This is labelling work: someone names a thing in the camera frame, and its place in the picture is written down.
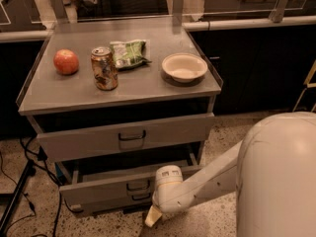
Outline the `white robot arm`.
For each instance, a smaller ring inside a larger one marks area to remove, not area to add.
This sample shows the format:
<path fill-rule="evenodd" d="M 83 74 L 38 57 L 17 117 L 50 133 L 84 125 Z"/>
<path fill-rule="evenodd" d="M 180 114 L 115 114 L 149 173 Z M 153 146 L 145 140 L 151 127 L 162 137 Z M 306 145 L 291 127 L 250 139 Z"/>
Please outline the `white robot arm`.
<path fill-rule="evenodd" d="M 316 114 L 260 120 L 187 179 L 176 165 L 158 169 L 145 224 L 232 192 L 237 237 L 316 237 Z"/>

